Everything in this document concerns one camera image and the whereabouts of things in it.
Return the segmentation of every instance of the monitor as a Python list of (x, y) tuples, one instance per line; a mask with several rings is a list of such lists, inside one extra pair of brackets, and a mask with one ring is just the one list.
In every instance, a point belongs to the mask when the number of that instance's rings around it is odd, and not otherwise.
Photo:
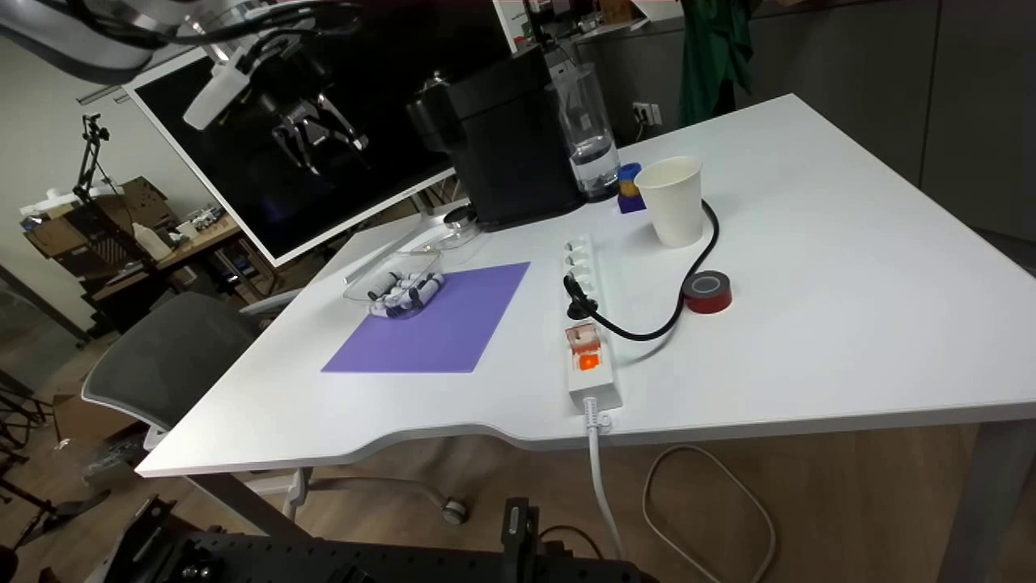
[[(404, 104), (444, 72), (465, 77), (507, 57), (493, 0), (377, 0), (350, 39), (319, 39), (303, 56), (326, 69), (323, 85), (298, 82), (294, 69), (269, 64), (210, 131), (184, 124), (184, 111), (210, 82), (204, 53), (179, 56), (126, 93), (147, 111), (189, 167), (210, 188), (271, 267), (285, 267), (340, 237), (360, 220), (453, 175), (451, 159), (424, 150)], [(274, 104), (319, 92), (365, 137), (365, 150), (312, 171), (290, 159), (271, 131)]]

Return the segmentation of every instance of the white cord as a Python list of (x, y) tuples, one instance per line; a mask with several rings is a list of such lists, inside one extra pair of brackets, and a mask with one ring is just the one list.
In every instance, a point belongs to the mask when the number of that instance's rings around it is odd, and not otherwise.
[(745, 498), (748, 498), (748, 503), (758, 509), (758, 514), (765, 517), (766, 536), (769, 536), (769, 548), (766, 548), (765, 562), (758, 565), (758, 570), (750, 572), (750, 583), (761, 583), (761, 580), (766, 577), (773, 556), (776, 556), (776, 540), (780, 540), (780, 539), (776, 539), (773, 514), (769, 514), (766, 506), (765, 506), (713, 450), (705, 450), (705, 446), (671, 446), (671, 450), (665, 450), (662, 458), (654, 458), (654, 464), (651, 464), (651, 469), (648, 469), (648, 478), (645, 478), (645, 490), (640, 490), (640, 514), (645, 514), (648, 528), (651, 528), (675, 555), (681, 555), (697, 572), (702, 572), (709, 583), (719, 583), (719, 577), (716, 577), (702, 562), (697, 562), (689, 550), (682, 550), (675, 539), (667, 539), (667, 536), (654, 526), (651, 509), (648, 509), (648, 503), (651, 503), (651, 486), (654, 486), (654, 477), (656, 477), (662, 464), (665, 464), (667, 458), (675, 458), (675, 453), (682, 453), (682, 450), (693, 450), (693, 453), (705, 458), (726, 478), (732, 478), (732, 483), (745, 491)]
[(593, 495), (595, 495), (595, 509), (601, 512), (609, 530), (613, 530), (613, 545), (614, 545), (614, 556), (626, 556), (623, 548), (623, 536), (609, 506), (609, 491), (605, 491), (605, 477), (601, 477), (601, 444), (600, 444), (600, 426), (595, 426), (595, 397), (583, 394), (583, 415), (587, 415), (587, 450), (590, 450), (590, 478), (593, 478)]

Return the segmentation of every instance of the white cup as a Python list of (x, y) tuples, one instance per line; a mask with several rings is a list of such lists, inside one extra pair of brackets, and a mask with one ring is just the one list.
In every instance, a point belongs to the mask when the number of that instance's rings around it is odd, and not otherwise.
[(705, 229), (702, 167), (689, 156), (648, 163), (639, 190), (665, 247), (689, 247)]

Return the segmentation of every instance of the purple paper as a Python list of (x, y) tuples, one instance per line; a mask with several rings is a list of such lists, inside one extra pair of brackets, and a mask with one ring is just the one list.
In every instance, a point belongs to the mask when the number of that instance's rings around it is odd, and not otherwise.
[(399, 320), (370, 314), (323, 373), (473, 373), (526, 269), (446, 272), (424, 311)]

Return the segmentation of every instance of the white table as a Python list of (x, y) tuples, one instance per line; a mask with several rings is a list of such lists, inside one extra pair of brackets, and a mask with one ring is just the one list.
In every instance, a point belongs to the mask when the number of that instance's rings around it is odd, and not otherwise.
[[(798, 98), (667, 132), (623, 159), (667, 153), (702, 159), (705, 198), (721, 216), (721, 243), (705, 267), (732, 275), (734, 306), (716, 316), (687, 314), (654, 356), (613, 339), (623, 409), (609, 410), (609, 437), (1022, 421), (989, 426), (978, 437), (976, 495), (965, 495), (946, 565), (950, 580), (976, 580), (994, 562), (1034, 461), (1036, 283)], [(662, 251), (648, 216), (623, 216), (614, 200), (479, 237), (444, 267), (530, 269), (477, 373), (319, 373), (365, 314), (342, 299), (346, 267), (403, 229), (357, 237), (140, 473), (217, 490), (230, 478), (214, 473), (350, 464), (410, 437), (576, 444), (583, 417), (562, 394), (562, 239), (595, 239), (605, 314), (635, 331), (671, 314), (675, 288), (702, 247)], [(237, 509), (290, 536), (269, 509), (256, 514), (259, 503)]]

